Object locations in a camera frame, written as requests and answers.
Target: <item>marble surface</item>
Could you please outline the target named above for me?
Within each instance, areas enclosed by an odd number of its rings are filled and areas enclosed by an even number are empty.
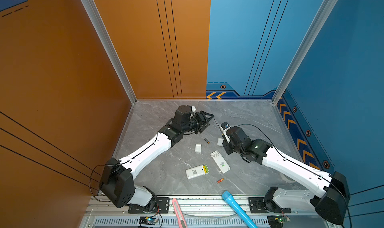
[[[153,138],[156,130],[174,117],[180,105],[195,106],[197,111],[214,114],[219,124],[225,121],[231,126],[254,124],[263,130],[278,149],[300,159],[271,101],[139,101],[133,109],[116,158],[132,153]],[[271,186],[304,189],[297,182],[285,182],[276,170],[256,162],[246,163],[237,153],[227,155],[224,148],[217,145],[217,139],[221,138],[220,130],[213,120],[210,123],[202,134],[184,136],[174,147],[155,158],[136,177],[135,185],[145,185],[157,195],[221,195],[225,190],[234,195],[264,195]],[[252,126],[242,128],[252,140],[268,140]],[[202,144],[201,153],[195,153],[195,144]],[[210,156],[215,150],[220,152],[231,168],[224,174]],[[185,170],[203,164],[207,164],[209,173],[188,180]],[[224,178],[224,181],[217,184],[220,178]]]

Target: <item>hexagon symbol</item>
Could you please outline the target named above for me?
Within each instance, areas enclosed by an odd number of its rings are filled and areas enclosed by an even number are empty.
[[[329,169],[330,167],[329,162],[327,160],[323,161],[323,166],[324,168]]]

